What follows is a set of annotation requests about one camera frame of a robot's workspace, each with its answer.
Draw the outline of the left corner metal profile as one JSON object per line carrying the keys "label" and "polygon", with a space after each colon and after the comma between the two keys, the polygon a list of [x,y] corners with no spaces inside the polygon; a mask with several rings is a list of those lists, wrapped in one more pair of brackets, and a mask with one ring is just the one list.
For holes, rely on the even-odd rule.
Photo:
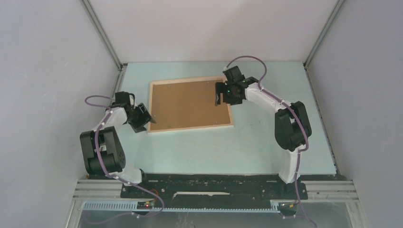
{"label": "left corner metal profile", "polygon": [[120,71],[123,68],[123,63],[120,61],[113,45],[112,42],[110,41],[102,23],[101,20],[99,19],[91,1],[89,0],[80,0],[85,12],[87,13],[89,20],[91,21],[91,23],[93,24],[96,32],[98,33],[102,43],[104,44],[104,46],[106,47],[110,57],[112,58],[115,66],[117,67],[117,69]]}

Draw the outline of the right corner metal profile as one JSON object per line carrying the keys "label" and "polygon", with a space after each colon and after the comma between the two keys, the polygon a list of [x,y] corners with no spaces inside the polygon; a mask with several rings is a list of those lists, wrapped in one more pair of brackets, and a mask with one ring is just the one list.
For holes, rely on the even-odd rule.
{"label": "right corner metal profile", "polygon": [[305,62],[304,62],[304,69],[307,70],[309,69],[309,66],[314,59],[316,53],[318,52],[319,48],[321,47],[323,41],[325,40],[328,32],[331,29],[331,26],[333,25],[334,21],[336,20],[339,12],[341,11],[342,7],[344,6],[346,0],[337,0],[330,15],[328,16],[324,26],[322,27],[319,36],[317,37],[313,47],[311,48]]}

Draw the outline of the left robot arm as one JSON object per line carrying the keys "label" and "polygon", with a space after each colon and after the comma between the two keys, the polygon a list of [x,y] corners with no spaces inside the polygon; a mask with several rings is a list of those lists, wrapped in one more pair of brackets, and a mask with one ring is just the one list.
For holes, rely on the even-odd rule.
{"label": "left robot arm", "polygon": [[143,103],[114,105],[106,109],[102,120],[92,130],[80,135],[85,169],[89,175],[113,178],[132,185],[132,192],[139,198],[148,196],[150,184],[143,180],[140,168],[125,170],[126,157],[118,138],[118,130],[125,124],[135,133],[146,130],[145,125],[155,120]]}

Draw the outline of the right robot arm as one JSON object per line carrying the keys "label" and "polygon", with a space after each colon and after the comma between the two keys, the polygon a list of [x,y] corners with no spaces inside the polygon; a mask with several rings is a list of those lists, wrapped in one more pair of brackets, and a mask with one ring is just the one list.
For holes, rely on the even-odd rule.
{"label": "right robot arm", "polygon": [[305,105],[300,101],[290,103],[264,89],[259,82],[247,80],[233,84],[218,82],[215,84],[215,93],[216,106],[221,103],[239,105],[247,100],[274,114],[275,139],[285,151],[278,173],[283,181],[277,184],[276,191],[281,198],[290,198],[296,191],[293,182],[300,176],[301,154],[308,150],[308,138],[312,134]]}

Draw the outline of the corner metal profile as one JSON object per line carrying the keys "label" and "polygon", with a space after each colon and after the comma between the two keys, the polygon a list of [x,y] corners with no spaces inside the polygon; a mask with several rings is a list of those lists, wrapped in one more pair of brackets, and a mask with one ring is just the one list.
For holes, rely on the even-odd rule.
{"label": "corner metal profile", "polygon": [[318,52],[319,48],[321,47],[323,41],[325,40],[328,32],[331,29],[331,26],[333,25],[334,21],[336,20],[339,12],[341,11],[342,7],[344,6],[346,0],[337,0],[330,15],[328,16],[324,26],[322,27],[319,36],[317,37],[313,47],[311,48],[305,62],[304,62],[304,69],[307,70],[309,69],[309,66],[314,59],[316,53]]}
{"label": "corner metal profile", "polygon": [[104,44],[104,46],[106,47],[110,57],[112,58],[115,66],[117,67],[117,69],[120,71],[123,68],[123,63],[120,61],[113,45],[112,42],[110,41],[102,23],[101,20],[99,19],[91,1],[89,0],[80,0],[85,12],[87,13],[89,20],[91,21],[91,23],[93,24],[96,32],[98,33],[102,43]]}

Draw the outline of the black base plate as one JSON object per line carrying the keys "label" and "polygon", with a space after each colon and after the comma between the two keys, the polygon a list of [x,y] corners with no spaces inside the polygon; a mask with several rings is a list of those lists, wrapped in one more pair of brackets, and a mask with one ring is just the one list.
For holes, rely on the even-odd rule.
{"label": "black base plate", "polygon": [[273,200],[308,199],[305,184],[285,184],[278,175],[149,173],[140,186],[169,208],[268,209]]}

